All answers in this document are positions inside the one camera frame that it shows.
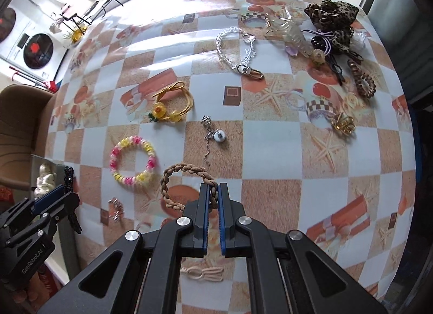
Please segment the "beige loop hair clip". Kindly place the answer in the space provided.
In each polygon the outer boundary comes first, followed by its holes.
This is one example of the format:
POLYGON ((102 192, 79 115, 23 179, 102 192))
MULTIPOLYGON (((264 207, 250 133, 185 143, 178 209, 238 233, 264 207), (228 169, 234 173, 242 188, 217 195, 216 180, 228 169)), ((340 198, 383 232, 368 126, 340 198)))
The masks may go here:
POLYGON ((200 268, 199 266, 191 266, 183 267, 181 273, 190 280, 218 283, 223 281, 224 269, 222 267, 200 268))

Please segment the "silver chain ball charm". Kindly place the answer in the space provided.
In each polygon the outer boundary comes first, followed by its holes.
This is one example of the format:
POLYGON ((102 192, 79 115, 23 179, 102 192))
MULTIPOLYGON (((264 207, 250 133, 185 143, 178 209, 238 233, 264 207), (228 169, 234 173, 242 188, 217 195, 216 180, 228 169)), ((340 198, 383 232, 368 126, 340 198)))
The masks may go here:
POLYGON ((202 117, 202 120, 200 121, 202 127, 205 129, 205 142, 206 142, 206 146, 205 146, 205 155, 203 157, 203 161, 205 163, 206 167, 210 167, 210 161, 208 160, 209 156, 210 156, 210 141, 213 140, 215 142, 217 142, 218 144, 222 144, 223 142, 226 141, 226 133, 222 130, 222 129, 216 129, 214 128, 214 123, 211 119, 210 116, 208 115, 204 115, 202 117))

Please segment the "small silver earring clip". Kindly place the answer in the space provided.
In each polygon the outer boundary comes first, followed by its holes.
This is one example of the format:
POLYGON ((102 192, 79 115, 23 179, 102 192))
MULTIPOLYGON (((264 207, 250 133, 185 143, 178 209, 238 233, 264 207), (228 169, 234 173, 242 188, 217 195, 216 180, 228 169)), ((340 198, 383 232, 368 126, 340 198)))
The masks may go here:
POLYGON ((114 222, 119 222, 124 215, 123 204, 119 199, 113 197, 109 201, 109 218, 114 222))

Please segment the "black bobby pin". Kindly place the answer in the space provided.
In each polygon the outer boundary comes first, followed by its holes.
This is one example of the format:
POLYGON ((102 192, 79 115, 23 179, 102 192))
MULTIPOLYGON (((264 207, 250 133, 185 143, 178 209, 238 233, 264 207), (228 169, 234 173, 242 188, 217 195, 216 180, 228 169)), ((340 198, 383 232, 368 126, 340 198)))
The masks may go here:
POLYGON ((345 79, 343 77, 343 70, 339 66, 339 64, 337 64, 337 61, 336 61, 334 55, 330 52, 329 54, 327 54, 325 56, 325 60, 327 61, 328 66, 330 67, 330 69, 332 70, 332 72, 337 77, 338 84, 340 86, 343 86, 343 84, 345 83, 345 79))

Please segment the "gold metal hair clip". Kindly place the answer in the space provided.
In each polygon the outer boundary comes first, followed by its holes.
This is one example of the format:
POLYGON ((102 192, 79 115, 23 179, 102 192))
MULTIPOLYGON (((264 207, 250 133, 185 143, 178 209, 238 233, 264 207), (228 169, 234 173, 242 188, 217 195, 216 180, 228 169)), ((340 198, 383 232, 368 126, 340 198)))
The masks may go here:
POLYGON ((332 128, 338 133, 346 137, 351 136, 355 132, 355 120, 344 112, 334 115, 330 119, 332 128))

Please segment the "leopard print scrunchie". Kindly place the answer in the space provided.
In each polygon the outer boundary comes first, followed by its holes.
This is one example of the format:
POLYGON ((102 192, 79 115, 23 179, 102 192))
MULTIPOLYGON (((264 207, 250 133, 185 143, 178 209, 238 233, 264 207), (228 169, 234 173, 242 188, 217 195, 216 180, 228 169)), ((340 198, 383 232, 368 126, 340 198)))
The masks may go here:
POLYGON ((353 23, 359 9, 344 1, 323 0, 320 4, 310 3, 304 9, 310 21, 323 33, 329 33, 332 48, 340 54, 352 56, 350 42, 354 35, 353 23))

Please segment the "patterned vinyl tablecloth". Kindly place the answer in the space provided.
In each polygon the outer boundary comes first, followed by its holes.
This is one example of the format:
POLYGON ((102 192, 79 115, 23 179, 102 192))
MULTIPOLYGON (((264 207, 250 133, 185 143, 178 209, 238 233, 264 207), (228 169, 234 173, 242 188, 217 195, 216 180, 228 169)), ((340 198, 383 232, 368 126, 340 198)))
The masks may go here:
POLYGON ((322 0, 134 0, 96 21, 60 68, 45 154, 76 172, 87 266, 127 230, 177 217, 162 200, 172 164, 205 166, 204 115, 226 133, 210 141, 208 172, 271 230, 306 233, 377 299, 399 267, 415 202, 415 146, 406 98, 365 14, 362 67, 376 94, 361 99, 349 71, 291 57, 258 14, 284 8, 304 29, 322 0), (340 112, 355 132, 338 134, 340 112), (119 222, 109 201, 123 204, 119 222))

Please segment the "tan leather chair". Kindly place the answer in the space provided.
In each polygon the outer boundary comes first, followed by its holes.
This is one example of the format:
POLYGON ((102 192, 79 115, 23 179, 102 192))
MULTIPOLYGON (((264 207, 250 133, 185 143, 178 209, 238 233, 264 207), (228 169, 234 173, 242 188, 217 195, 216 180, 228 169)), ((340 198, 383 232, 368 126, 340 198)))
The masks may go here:
POLYGON ((1 91, 1 185, 27 191, 31 157, 43 156, 57 96, 27 84, 1 91))

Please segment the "transparent fish hair claw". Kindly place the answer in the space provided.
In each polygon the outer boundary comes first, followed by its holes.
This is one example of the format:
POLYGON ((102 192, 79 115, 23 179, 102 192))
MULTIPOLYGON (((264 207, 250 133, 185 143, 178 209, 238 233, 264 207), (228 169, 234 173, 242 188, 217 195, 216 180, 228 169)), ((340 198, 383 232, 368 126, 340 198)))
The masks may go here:
POLYGON ((281 36, 288 43, 289 54, 296 56, 302 54, 310 57, 313 51, 312 45, 305 39, 302 30, 295 22, 294 17, 287 8, 278 13, 266 13, 266 32, 265 36, 281 36))

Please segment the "white polka dot scrunchie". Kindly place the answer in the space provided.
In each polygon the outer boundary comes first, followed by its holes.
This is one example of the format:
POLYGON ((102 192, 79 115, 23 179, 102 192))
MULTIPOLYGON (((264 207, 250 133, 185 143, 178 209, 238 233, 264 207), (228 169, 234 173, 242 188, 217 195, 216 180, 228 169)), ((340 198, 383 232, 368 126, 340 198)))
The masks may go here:
POLYGON ((39 175, 36 179, 36 187, 34 188, 34 196, 36 198, 47 195, 56 187, 56 174, 50 164, 44 163, 39 167, 39 175))

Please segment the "black metal folding rack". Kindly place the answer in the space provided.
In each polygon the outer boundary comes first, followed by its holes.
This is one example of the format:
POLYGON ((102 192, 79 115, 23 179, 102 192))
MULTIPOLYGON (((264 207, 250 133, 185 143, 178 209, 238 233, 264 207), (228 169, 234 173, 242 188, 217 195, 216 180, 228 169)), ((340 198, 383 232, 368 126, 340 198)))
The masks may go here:
POLYGON ((125 4, 121 0, 72 0, 67 2, 58 13, 51 14, 53 23, 50 25, 49 31, 52 34, 61 33, 60 26, 66 21, 72 21, 77 26, 78 31, 83 34, 84 27, 90 26, 100 14, 106 16, 112 2, 122 7, 125 4))

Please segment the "white washing machine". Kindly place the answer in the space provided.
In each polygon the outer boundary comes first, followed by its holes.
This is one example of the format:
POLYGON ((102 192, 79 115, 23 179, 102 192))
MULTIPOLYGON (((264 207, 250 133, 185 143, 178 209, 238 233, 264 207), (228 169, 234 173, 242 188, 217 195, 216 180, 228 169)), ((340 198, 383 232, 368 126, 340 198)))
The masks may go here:
POLYGON ((39 81, 53 81, 67 52, 54 23, 59 0, 11 0, 1 11, 1 59, 39 81))

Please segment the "black beaded hair clip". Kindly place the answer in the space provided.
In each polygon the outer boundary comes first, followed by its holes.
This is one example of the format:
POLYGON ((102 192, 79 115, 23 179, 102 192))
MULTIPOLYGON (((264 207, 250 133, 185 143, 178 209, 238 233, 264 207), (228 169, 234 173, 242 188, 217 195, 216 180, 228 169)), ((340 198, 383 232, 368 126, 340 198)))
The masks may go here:
POLYGON ((67 218, 70 222, 70 226, 72 229, 77 233, 81 234, 82 228, 81 225, 78 222, 78 218, 76 216, 75 210, 79 206, 79 196, 74 192, 73 190, 73 183, 74 183, 74 170, 72 167, 65 167, 64 168, 64 188, 65 188, 65 195, 66 195, 66 201, 65 201, 65 209, 67 211, 67 218))

